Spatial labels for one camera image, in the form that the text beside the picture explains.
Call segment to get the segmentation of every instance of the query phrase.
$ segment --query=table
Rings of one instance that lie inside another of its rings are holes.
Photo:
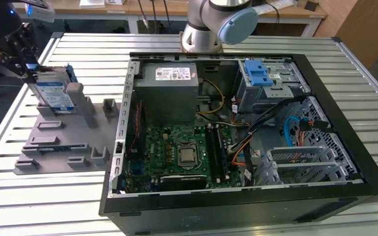
[[[330,38],[253,36],[223,45],[227,53],[298,53],[308,59],[378,164],[378,83],[342,43]],[[177,35],[66,33],[52,38],[40,63],[75,67],[84,93],[98,103],[122,100],[130,52],[178,52]],[[22,146],[36,121],[38,100],[20,90],[0,125],[0,235],[122,236],[99,216],[104,172],[16,176]],[[322,222],[213,231],[221,236],[378,235],[378,202],[360,205]]]
[[[280,10],[280,22],[282,24],[306,24],[302,32],[304,37],[313,37],[322,19],[328,17],[326,12],[318,6],[316,11],[304,8],[308,0],[300,1],[300,7],[289,6]],[[20,16],[27,18],[23,4],[18,5]],[[151,0],[142,0],[142,6],[149,20],[154,20]],[[130,32],[139,33],[137,22],[143,20],[138,0],[127,0],[125,5],[110,5],[106,8],[80,9],[79,0],[54,0],[56,19],[82,19],[82,20],[127,20]],[[187,21],[189,4],[185,2],[167,1],[167,8],[171,21]],[[158,20],[167,20],[166,8],[162,0],[155,1],[155,12]],[[277,12],[273,11],[261,15],[258,23],[276,23]]]

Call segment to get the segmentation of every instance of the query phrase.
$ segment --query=motherboard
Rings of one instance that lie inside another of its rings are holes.
[[[171,190],[241,187],[239,171],[227,163],[229,127],[149,127],[143,159],[133,160],[127,178],[131,192],[155,192],[170,182]]]

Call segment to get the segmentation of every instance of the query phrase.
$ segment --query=green motherboard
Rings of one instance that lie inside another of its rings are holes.
[[[213,168],[222,168],[223,162],[211,164],[211,149],[206,126],[150,127],[146,134],[146,153],[142,160],[131,162],[131,175],[127,178],[131,192],[155,192],[155,177],[166,175],[205,175],[206,188],[239,187],[241,177],[237,169],[229,167],[226,178],[213,177]],[[229,127],[219,128],[223,147],[231,145]]]

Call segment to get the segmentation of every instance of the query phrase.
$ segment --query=computer chassis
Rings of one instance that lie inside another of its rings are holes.
[[[321,221],[377,200],[378,167],[305,55],[131,54],[100,203],[126,235]]]

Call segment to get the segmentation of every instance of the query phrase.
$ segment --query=metal slatted table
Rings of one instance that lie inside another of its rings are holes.
[[[122,100],[130,52],[178,52],[177,35],[66,33],[40,63],[70,63],[94,102]],[[250,37],[227,53],[305,54],[378,164],[378,83],[342,43],[329,38]],[[15,161],[36,121],[38,100],[23,87],[0,125],[0,235],[123,235],[99,216],[104,172],[16,176]],[[213,231],[215,235],[378,235],[378,202],[322,222]]]

